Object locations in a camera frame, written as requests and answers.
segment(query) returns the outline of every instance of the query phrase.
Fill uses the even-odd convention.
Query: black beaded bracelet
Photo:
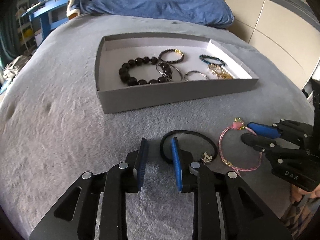
[[[151,59],[149,57],[144,57],[144,58],[137,57],[135,60],[130,59],[130,60],[128,60],[128,62],[123,63],[122,67],[119,69],[119,75],[120,75],[121,81],[123,83],[127,83],[128,86],[135,86],[135,85],[147,85],[147,84],[165,83],[165,82],[168,82],[168,81],[171,80],[172,70],[171,70],[169,65],[168,65],[168,68],[170,70],[167,70],[167,68],[165,68],[166,75],[162,75],[157,80],[151,79],[149,82],[147,82],[144,79],[140,79],[139,81],[137,81],[136,78],[130,76],[129,69],[131,69],[131,68],[133,68],[135,66],[140,66],[143,63],[144,64],[148,64],[149,62],[151,62],[153,65],[156,65],[158,63],[158,59],[156,57],[152,57]]]
[[[206,60],[206,58],[220,61],[221,64],[217,64],[217,63],[210,62],[210,61]],[[225,64],[226,64],[223,60],[221,60],[221,59],[219,59],[219,58],[217,58],[217,57],[214,57],[214,56],[200,55],[200,56],[199,56],[199,59],[200,59],[202,62],[206,63],[207,65],[214,64],[214,65],[219,65],[219,66],[225,66]]]
[[[178,53],[181,55],[181,58],[180,59],[177,59],[177,60],[169,60],[169,61],[165,61],[162,59],[162,56],[168,52],[175,52],[175,53]],[[184,54],[181,50],[178,50],[178,49],[166,49],[164,51],[162,51],[160,54],[159,54],[159,60],[163,61],[163,62],[166,62],[166,63],[169,63],[169,64],[176,64],[176,63],[180,63],[182,62],[184,59]]]

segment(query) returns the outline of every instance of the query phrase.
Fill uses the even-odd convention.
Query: desk leg
[[[39,18],[40,18],[41,29],[42,29],[42,38],[43,38],[42,41],[44,41],[45,38],[48,37],[48,35],[51,32],[49,16],[47,13],[44,13],[44,14],[41,14]]]

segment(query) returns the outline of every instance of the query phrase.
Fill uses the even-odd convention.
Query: blue beaded bracelet
[[[206,60],[206,58],[220,61],[221,64],[217,64],[217,63],[210,62],[210,61]],[[223,60],[221,60],[221,59],[219,59],[219,58],[217,58],[217,57],[214,57],[214,56],[200,55],[200,56],[199,56],[199,59],[200,59],[202,62],[206,63],[207,65],[211,65],[211,64],[216,64],[216,65],[219,65],[219,66],[225,66],[225,65],[226,65],[226,63],[225,63]]]

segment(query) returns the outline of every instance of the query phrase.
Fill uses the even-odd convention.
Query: gray blanket
[[[212,38],[245,62],[260,78],[254,90],[104,115],[95,93],[94,62],[102,36],[131,32],[185,33]],[[187,129],[218,141],[235,117],[272,124],[280,118],[313,122],[302,92],[266,57],[226,30],[190,23],[126,16],[77,17],[53,31],[14,80],[0,108],[0,205],[22,234],[32,229],[84,171],[100,173],[150,142],[145,185],[127,195],[129,239],[190,239],[192,194],[178,194],[173,168],[159,157],[159,141],[170,130]],[[250,168],[258,153],[231,131],[225,157]],[[205,142],[181,136],[195,158]],[[210,164],[225,173],[219,158]],[[243,179],[281,216],[289,185],[261,167]]]

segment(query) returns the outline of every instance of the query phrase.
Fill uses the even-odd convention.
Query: green curtain
[[[16,0],[8,8],[3,17],[0,17],[0,68],[13,61],[16,57],[22,55],[18,26],[16,20]]]

